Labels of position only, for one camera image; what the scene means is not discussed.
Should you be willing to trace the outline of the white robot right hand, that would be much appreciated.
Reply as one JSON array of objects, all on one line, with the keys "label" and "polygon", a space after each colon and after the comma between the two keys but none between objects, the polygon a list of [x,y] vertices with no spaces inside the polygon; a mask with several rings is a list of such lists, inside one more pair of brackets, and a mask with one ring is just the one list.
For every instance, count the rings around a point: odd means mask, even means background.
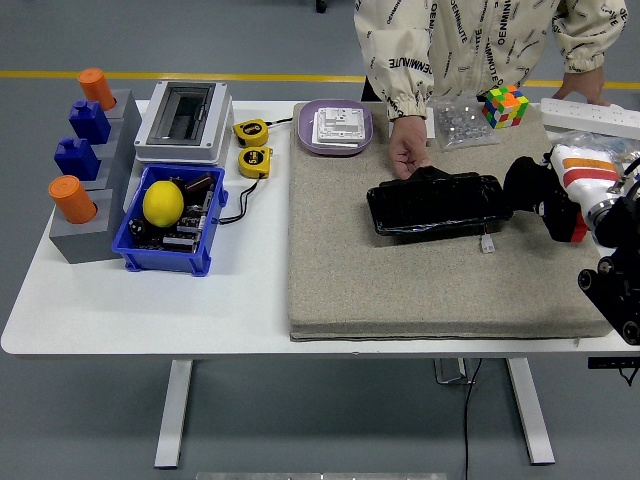
[{"label": "white robot right hand", "polygon": [[616,166],[603,151],[566,145],[545,154],[544,165],[537,212],[553,240],[580,243],[620,197]]}]

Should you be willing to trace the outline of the person's left hand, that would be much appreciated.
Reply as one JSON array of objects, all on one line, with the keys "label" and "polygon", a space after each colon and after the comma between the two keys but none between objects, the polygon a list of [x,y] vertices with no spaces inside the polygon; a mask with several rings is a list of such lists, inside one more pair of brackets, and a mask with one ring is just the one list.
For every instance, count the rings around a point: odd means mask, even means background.
[{"label": "person's left hand", "polygon": [[570,94],[577,93],[582,95],[588,104],[610,106],[610,102],[603,97],[604,85],[605,75],[602,67],[580,73],[566,72],[560,88],[552,98],[564,100]]}]

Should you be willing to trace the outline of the person's right hand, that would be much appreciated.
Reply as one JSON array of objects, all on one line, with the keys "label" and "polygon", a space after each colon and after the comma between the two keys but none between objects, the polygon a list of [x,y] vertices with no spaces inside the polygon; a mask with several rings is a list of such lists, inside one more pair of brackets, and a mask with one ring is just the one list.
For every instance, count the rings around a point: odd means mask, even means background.
[{"label": "person's right hand", "polygon": [[430,166],[426,133],[395,128],[390,137],[389,157],[394,173],[401,180],[408,179],[420,168]]}]

